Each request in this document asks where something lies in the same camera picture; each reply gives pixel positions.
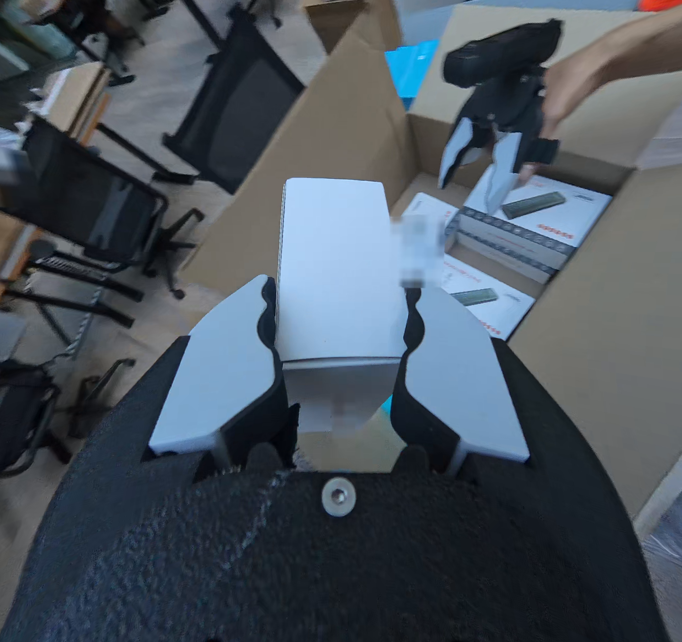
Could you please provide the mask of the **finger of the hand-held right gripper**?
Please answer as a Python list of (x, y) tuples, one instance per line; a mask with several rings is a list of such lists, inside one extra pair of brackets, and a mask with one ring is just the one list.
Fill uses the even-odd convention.
[(484, 149), (484, 129), (472, 119), (458, 119), (440, 160), (438, 187), (444, 189), (462, 166), (477, 160)]
[(492, 163), (485, 180), (483, 204), (485, 212), (493, 216), (499, 210), (509, 192), (516, 187), (520, 169), (516, 168), (518, 150), (523, 133), (501, 133), (492, 147)]

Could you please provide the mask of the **person's right forearm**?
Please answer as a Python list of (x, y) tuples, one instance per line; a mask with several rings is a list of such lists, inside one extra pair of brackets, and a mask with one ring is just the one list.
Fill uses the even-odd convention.
[(590, 92), (612, 82), (681, 71), (681, 6), (618, 27), (589, 46)]

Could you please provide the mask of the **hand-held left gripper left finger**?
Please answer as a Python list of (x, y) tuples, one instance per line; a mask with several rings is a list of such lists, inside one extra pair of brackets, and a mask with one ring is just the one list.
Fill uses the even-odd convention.
[(183, 356), (149, 440), (151, 451), (211, 452), (245, 467), (272, 446), (294, 467), (299, 405), (290, 405), (276, 343), (276, 282), (260, 274), (220, 302), (186, 336)]

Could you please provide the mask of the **wooden desk with black legs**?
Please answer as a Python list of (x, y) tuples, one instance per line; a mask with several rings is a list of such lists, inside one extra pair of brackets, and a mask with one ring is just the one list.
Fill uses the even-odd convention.
[(41, 118), (84, 146), (99, 133), (152, 169), (154, 180), (192, 185), (196, 176), (168, 169), (103, 122), (111, 101), (108, 88), (112, 78), (108, 67), (95, 62), (48, 75), (43, 87), (33, 92), (38, 100), (27, 104), (27, 121)]

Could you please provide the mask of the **person's right hand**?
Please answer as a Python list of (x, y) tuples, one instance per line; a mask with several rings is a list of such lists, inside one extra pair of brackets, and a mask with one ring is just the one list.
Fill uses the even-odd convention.
[(558, 127), (590, 95), (608, 82), (608, 58), (597, 45), (553, 64), (543, 77), (543, 124), (540, 137), (556, 139)]

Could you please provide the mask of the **large cardboard box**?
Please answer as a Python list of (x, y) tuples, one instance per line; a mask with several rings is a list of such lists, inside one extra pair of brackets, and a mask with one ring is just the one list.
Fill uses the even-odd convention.
[[(565, 22), (557, 57), (574, 61), (616, 27), (643, 31), (657, 16), (633, 12), (460, 6), (448, 22), (422, 99), (407, 113), (374, 39), (359, 18), (274, 133), (231, 204), (184, 263), (184, 282), (228, 296), (259, 273), (279, 271), (280, 212), (290, 178), (383, 185), (398, 214), (417, 188), (434, 194), (440, 155), (466, 92), (443, 82), (440, 62), (466, 41), (531, 21)], [(622, 59), (621, 74), (582, 103), (561, 131), (546, 175), (612, 197), (586, 240), (546, 284), (454, 249), (535, 298), (510, 347), (599, 457), (631, 518), (646, 514), (681, 464), (681, 166), (637, 170), (636, 161), (681, 104), (681, 71), (651, 55)]]

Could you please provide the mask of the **cardboard box with arrow mark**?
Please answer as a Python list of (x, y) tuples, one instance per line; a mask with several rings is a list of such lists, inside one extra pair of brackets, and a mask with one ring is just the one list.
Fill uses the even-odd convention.
[(301, 0), (308, 18), (327, 54), (362, 14), (368, 14), (377, 29), (374, 37), (383, 50), (396, 50), (403, 34), (394, 0)]

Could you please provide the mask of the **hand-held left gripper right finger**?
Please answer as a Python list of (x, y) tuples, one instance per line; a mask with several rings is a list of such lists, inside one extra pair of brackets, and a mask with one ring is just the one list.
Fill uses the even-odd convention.
[(438, 474), (456, 476), (470, 454), (525, 463), (529, 447), (489, 333), (442, 288), (408, 288), (405, 297), (396, 434)]

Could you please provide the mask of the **stack of teal white packets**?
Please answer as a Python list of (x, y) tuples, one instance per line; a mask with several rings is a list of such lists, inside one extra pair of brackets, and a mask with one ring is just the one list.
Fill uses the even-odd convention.
[(438, 46), (438, 40), (422, 41), (385, 52), (391, 80), (405, 110), (416, 99)]

